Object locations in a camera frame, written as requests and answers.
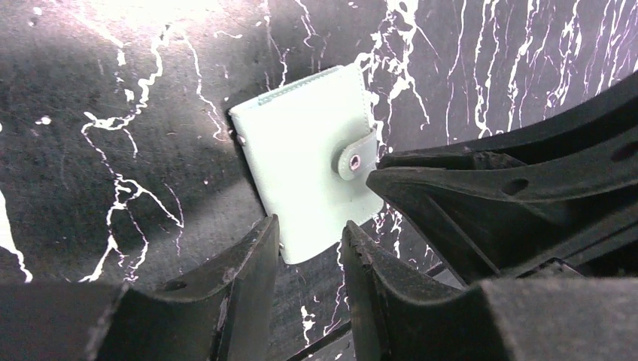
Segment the mint green card holder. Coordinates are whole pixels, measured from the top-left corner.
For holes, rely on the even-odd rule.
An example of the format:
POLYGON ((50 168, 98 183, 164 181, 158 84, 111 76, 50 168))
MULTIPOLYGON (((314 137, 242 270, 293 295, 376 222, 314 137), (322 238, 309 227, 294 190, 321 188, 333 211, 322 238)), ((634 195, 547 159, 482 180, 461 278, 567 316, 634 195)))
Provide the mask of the mint green card holder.
POLYGON ((362 225, 382 209, 366 184, 378 139, 359 65, 294 81, 229 115, 263 207, 278 218, 285 263, 319 255, 347 222, 362 225))

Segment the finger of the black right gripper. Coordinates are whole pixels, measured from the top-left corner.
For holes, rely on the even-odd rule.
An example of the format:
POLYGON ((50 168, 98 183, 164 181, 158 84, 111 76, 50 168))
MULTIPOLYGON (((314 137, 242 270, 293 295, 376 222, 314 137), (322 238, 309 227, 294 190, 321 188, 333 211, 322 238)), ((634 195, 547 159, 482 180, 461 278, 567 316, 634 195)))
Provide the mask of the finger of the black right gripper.
POLYGON ((637 76, 522 129, 385 156, 367 186, 465 284, 637 260, 637 76))

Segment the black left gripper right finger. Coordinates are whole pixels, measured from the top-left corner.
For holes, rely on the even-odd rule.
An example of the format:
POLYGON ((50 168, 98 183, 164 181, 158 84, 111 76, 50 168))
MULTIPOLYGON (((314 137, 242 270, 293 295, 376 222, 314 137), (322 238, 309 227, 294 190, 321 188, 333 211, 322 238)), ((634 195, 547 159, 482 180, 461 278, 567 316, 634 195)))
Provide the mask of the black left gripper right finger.
POLYGON ((458 290, 351 221, 342 255, 359 360, 637 358, 634 278, 496 278, 458 290))

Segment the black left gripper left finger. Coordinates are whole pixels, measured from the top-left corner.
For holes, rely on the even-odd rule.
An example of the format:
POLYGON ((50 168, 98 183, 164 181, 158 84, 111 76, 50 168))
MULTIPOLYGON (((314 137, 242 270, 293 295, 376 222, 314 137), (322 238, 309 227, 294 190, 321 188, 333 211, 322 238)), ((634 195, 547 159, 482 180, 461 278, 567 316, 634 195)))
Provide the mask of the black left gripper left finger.
POLYGON ((1 288, 3 360, 264 360, 279 222, 153 292, 129 284, 1 288))

